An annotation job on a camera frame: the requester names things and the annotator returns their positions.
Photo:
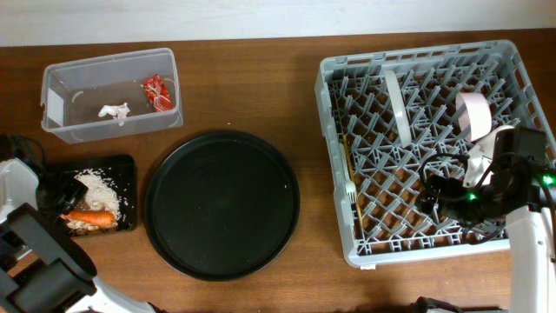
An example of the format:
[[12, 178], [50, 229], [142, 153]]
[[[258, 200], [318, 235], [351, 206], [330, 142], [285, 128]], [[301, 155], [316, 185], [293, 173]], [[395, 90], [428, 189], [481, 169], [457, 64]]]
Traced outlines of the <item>wooden chopstick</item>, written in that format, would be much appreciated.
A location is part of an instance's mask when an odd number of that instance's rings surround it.
[[348, 177], [349, 177], [349, 181], [350, 183], [348, 184], [348, 191], [349, 191], [349, 196], [350, 196], [350, 201], [353, 203], [353, 205], [355, 206], [356, 209], [356, 215], [357, 215], [357, 221], [359, 224], [359, 230], [360, 230], [360, 234], [359, 237], [361, 239], [363, 239], [365, 237], [364, 234], [364, 226], [363, 226], [363, 220], [362, 220], [362, 215], [361, 215], [361, 208], [360, 205], [358, 204], [358, 192], [357, 192], [357, 188], [355, 186], [355, 182], [354, 182], [354, 173], [353, 173], [353, 168], [351, 165], [351, 160], [349, 157], [349, 150], [348, 150], [348, 140], [345, 134], [342, 135], [342, 144], [344, 146], [344, 152], [346, 155], [346, 162], [347, 162], [347, 172], [348, 172]]

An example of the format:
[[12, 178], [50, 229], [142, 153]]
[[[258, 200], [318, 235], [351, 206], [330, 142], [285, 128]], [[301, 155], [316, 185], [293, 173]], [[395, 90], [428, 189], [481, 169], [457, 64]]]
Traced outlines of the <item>red snack wrapper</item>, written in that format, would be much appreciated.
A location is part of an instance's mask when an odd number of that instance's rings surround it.
[[158, 75], [145, 80], [142, 88], [155, 111], [164, 112], [173, 109], [167, 87]]

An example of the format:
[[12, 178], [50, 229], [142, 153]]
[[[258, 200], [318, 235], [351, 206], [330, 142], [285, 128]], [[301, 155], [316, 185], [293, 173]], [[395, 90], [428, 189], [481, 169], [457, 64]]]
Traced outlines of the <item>grey plate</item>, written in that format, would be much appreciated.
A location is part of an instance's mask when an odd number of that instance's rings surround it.
[[392, 70], [384, 70], [384, 78], [399, 133], [400, 146], [406, 148], [412, 142], [412, 136], [399, 82]]

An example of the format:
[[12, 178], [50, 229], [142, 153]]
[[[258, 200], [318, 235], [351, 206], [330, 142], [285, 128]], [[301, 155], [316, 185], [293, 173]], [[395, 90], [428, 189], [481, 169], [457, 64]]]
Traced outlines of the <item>white tissue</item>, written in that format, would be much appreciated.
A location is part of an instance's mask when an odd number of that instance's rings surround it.
[[121, 105], [104, 105], [98, 112], [99, 117], [111, 116], [118, 122], [119, 126], [124, 125], [124, 119], [130, 113], [127, 103]]

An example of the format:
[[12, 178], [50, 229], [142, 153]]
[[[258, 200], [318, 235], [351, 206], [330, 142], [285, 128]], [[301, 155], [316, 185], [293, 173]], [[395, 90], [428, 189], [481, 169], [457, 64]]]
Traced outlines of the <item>white plastic fork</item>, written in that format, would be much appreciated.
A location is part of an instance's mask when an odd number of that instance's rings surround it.
[[339, 145], [339, 149], [340, 149], [340, 153], [341, 153], [341, 162], [342, 162], [342, 167], [343, 167], [343, 171], [344, 171], [344, 177], [346, 179], [345, 191], [346, 191], [346, 194], [347, 194], [347, 197], [348, 197], [350, 203], [354, 204], [354, 203], [356, 203], [356, 196], [357, 196], [356, 187], [355, 187], [354, 182], [350, 178], [350, 170], [348, 168], [348, 159], [347, 159], [345, 147], [344, 147], [342, 142], [339, 142], [338, 145]]

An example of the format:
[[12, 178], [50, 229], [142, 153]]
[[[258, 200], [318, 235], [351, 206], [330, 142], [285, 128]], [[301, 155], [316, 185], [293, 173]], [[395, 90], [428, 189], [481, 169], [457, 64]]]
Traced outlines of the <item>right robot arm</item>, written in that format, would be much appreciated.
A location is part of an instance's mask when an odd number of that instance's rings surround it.
[[555, 310], [555, 170], [545, 160], [546, 142], [543, 131], [500, 126], [468, 154], [454, 156], [466, 167], [464, 179], [427, 175], [427, 165], [440, 154], [418, 170], [419, 210], [451, 218], [465, 232], [496, 222], [480, 243], [507, 233], [512, 312]]

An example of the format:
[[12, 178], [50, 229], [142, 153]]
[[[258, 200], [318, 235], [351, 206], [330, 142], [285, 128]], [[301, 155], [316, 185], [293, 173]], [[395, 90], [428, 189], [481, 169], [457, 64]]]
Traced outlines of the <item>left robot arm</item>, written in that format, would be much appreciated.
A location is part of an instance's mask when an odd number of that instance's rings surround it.
[[156, 313], [97, 277], [84, 250], [36, 209], [36, 173], [1, 162], [1, 308], [7, 312]]

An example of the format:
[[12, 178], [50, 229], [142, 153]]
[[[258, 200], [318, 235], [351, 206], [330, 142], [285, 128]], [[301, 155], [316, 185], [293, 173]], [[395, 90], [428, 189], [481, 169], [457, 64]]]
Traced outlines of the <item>orange carrot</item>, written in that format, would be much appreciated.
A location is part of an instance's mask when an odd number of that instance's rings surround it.
[[61, 218], [88, 223], [101, 228], [109, 228], [116, 221], [115, 216], [108, 211], [73, 210], [66, 215], [61, 215]]

